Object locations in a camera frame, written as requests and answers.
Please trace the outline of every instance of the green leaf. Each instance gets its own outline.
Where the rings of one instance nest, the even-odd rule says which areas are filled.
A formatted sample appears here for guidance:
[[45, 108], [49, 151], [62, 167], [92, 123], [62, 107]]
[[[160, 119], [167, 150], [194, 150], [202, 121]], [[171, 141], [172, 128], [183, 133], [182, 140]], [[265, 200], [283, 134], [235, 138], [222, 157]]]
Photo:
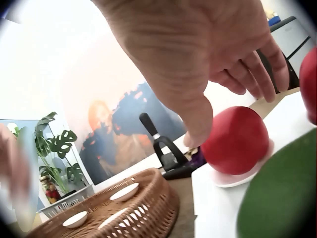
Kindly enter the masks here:
[[39, 172], [41, 177], [49, 175], [50, 177], [56, 179], [56, 176], [59, 176], [61, 173], [60, 168], [54, 168], [54, 167], [47, 167], [47, 166], [40, 166], [39, 167]]
[[50, 143], [50, 149], [52, 152], [56, 152], [58, 157], [64, 159], [66, 154], [70, 151], [72, 144], [77, 140], [76, 134], [71, 130], [64, 130], [61, 135], [57, 135], [54, 138], [47, 139]]
[[56, 112], [51, 112], [50, 114], [48, 114], [47, 116], [43, 117], [41, 120], [39, 120], [39, 122], [36, 124], [35, 128], [34, 128], [34, 134], [36, 137], [39, 137], [38, 133], [40, 131], [43, 131], [45, 129], [45, 127], [51, 122], [54, 121], [55, 118], [54, 116], [56, 115]]
[[43, 157], [46, 157], [48, 153], [51, 151], [51, 144], [52, 143], [49, 139], [45, 139], [42, 136], [35, 138], [35, 146], [39, 151], [40, 155]]
[[65, 168], [65, 172], [67, 174], [68, 180], [73, 180], [75, 185], [79, 183], [83, 178], [83, 173], [78, 163], [75, 163], [74, 165]]
[[16, 134], [19, 134], [20, 133], [20, 130], [18, 127], [15, 127], [14, 130], [16, 131]]

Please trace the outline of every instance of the black handle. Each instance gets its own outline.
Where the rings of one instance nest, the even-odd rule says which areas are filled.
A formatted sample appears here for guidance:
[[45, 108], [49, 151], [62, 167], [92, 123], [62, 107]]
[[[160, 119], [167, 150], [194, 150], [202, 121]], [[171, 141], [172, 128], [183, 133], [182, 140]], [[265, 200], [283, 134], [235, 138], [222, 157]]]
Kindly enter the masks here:
[[139, 119], [142, 122], [143, 126], [151, 134], [151, 136], [154, 136], [155, 134], [158, 133], [151, 118], [149, 117], [149, 115], [147, 113], [145, 113], [145, 112], [141, 113], [139, 116]]

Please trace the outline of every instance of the painting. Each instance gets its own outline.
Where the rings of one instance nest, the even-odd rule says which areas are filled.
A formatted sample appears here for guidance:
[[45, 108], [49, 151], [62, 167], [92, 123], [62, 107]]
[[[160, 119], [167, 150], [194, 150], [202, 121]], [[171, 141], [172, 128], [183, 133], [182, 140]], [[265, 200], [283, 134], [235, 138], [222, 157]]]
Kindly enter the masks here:
[[97, 185], [154, 153], [141, 113], [172, 141], [186, 129], [179, 115], [157, 99], [106, 24], [92, 44], [82, 47], [60, 79], [60, 104], [77, 135], [80, 159]]
[[[92, 100], [86, 111], [86, 121], [90, 126], [84, 140], [76, 141], [79, 156], [94, 184], [101, 183], [138, 163], [154, 153], [153, 137], [139, 120], [146, 112], [152, 119], [160, 135], [172, 141], [182, 136], [186, 130], [180, 117], [167, 109], [146, 83], [136, 85], [126, 91], [114, 109], [106, 100]], [[69, 127], [77, 135], [83, 133]]]

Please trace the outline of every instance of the desk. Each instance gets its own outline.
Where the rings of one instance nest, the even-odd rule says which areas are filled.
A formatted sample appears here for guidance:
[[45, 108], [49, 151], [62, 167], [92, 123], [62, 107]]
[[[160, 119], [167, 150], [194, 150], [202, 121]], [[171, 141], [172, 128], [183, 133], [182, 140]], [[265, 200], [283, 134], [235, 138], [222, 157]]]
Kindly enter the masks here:
[[[269, 137], [274, 142], [273, 154], [315, 127], [306, 117], [306, 109], [298, 89], [287, 94], [290, 93], [293, 94], [278, 95], [276, 106], [269, 105], [271, 108], [267, 110], [263, 108], [266, 105], [263, 101], [250, 106], [264, 118]], [[212, 169], [206, 164], [192, 173], [194, 212], [197, 215], [195, 238], [236, 238], [236, 217], [249, 183], [232, 188], [218, 188], [210, 179]]]

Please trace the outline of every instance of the small white dish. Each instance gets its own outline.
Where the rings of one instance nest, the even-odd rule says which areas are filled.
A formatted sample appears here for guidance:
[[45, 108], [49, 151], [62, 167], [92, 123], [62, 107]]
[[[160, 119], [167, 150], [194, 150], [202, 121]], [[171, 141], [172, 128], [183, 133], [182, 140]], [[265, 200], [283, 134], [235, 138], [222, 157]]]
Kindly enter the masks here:
[[269, 148], [267, 154], [263, 159], [259, 160], [255, 166], [248, 172], [241, 175], [228, 175], [223, 174], [211, 167], [210, 169], [210, 178], [213, 181], [214, 185], [220, 188], [230, 188], [235, 187], [244, 183], [251, 181], [254, 176], [260, 171], [261, 167], [265, 164], [266, 161], [271, 157], [274, 149], [274, 142], [269, 140]]
[[118, 216], [120, 216], [122, 213], [124, 213], [127, 210], [127, 208], [122, 209], [121, 211], [118, 211], [117, 213], [113, 214], [111, 217], [109, 217], [107, 220], [105, 220], [101, 225], [98, 227], [98, 230], [103, 228], [105, 225], [116, 219]]
[[133, 183], [120, 191], [116, 192], [114, 195], [110, 197], [110, 200], [115, 202], [124, 202], [131, 197], [134, 196], [134, 194], [137, 192], [139, 188], [139, 183]]
[[88, 212], [86, 211], [77, 213], [76, 215], [64, 221], [63, 226], [67, 228], [79, 227], [85, 223], [87, 219], [87, 215], [88, 215]]

